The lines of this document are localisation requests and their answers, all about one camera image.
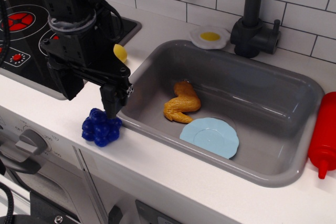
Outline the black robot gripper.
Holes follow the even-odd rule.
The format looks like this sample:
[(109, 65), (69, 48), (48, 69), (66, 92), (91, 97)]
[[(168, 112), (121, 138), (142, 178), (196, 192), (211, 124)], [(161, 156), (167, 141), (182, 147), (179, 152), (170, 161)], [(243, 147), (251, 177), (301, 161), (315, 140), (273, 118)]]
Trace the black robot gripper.
[(109, 119), (116, 118), (133, 91), (130, 69), (113, 53), (123, 33), (113, 22), (91, 24), (49, 23), (58, 39), (45, 39), (47, 67), (56, 86), (72, 100), (89, 81), (100, 87), (101, 100)]

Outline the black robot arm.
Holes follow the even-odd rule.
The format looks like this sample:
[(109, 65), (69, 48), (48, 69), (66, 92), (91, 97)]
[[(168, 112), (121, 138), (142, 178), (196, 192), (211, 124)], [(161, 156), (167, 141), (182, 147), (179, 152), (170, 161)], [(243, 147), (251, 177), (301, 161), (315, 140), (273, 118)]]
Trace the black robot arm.
[(133, 86), (130, 69), (114, 54), (120, 33), (118, 12), (106, 0), (44, 0), (48, 25), (57, 39), (41, 42), (57, 87), (72, 100), (89, 81), (100, 87), (103, 108), (113, 119), (126, 105)]

